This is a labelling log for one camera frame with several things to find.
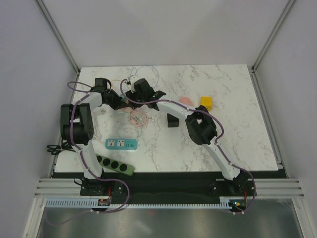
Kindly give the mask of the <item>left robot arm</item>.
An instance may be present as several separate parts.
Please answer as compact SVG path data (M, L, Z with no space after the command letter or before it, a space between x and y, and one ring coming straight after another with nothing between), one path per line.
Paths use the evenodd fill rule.
M77 153L84 169L84 176L95 179L91 188L98 195L107 193L109 184L101 178L103 168L92 144L94 137L92 112L103 104L110 106L113 110L126 106L123 98L111 87L110 80L96 78L95 85L89 91L79 90L85 94L82 98L74 104L63 104L60 108L61 137Z

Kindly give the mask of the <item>green power strip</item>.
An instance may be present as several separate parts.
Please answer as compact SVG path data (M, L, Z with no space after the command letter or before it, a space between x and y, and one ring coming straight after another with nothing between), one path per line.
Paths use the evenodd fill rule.
M99 164L105 168L127 176L132 176L134 174L135 168L130 164L126 164L108 157L101 155L96 155Z

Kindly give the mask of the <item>pink cube plug adapter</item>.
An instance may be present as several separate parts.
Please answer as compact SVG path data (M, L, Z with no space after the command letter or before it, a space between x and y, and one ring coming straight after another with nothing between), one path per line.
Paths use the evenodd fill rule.
M179 99L179 102L181 102L181 103L183 103L183 104L186 104L186 105L188 105L188 106L194 106L193 102L192 102L191 99L188 98L188 97L181 97L181 98Z

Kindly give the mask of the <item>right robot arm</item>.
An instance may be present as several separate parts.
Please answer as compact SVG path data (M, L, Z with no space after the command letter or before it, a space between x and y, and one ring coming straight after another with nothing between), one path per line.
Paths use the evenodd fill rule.
M122 92L130 106L146 105L150 109L167 113L185 121L190 139L195 144L205 148L211 155L227 181L226 187L230 194L238 195L245 189L249 177L247 171L233 164L225 150L221 148L218 140L223 136L224 129L221 126L222 133L217 133L216 126L221 125L221 123L209 114L206 107L200 105L196 108L174 101L164 92L154 91L144 78L134 82L128 79L122 80L120 83L121 91L123 91L122 85L124 83L131 87L129 91Z

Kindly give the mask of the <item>teal power strip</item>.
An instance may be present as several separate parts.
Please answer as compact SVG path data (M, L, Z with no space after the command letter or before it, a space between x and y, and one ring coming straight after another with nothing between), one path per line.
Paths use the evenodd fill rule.
M109 138L105 141L105 148L108 150L131 150L137 149L138 141L136 139L114 139Z

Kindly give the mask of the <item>pink round power socket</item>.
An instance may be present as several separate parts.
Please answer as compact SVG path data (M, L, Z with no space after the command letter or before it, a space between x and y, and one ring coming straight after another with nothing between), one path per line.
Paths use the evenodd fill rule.
M122 108L121 110L122 110L123 112L130 113L130 112L132 112L134 109L131 108L131 107L125 107L125 108Z

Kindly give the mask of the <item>yellow cube plug adapter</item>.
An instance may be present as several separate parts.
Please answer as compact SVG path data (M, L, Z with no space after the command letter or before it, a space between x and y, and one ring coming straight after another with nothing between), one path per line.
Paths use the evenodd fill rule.
M201 105L204 106L210 112L213 106L212 97L201 97Z

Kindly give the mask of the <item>black cube adapter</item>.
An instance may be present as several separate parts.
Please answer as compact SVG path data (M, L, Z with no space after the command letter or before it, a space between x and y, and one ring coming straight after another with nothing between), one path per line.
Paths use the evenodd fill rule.
M167 126L168 128L179 127L179 119L171 114L167 114Z

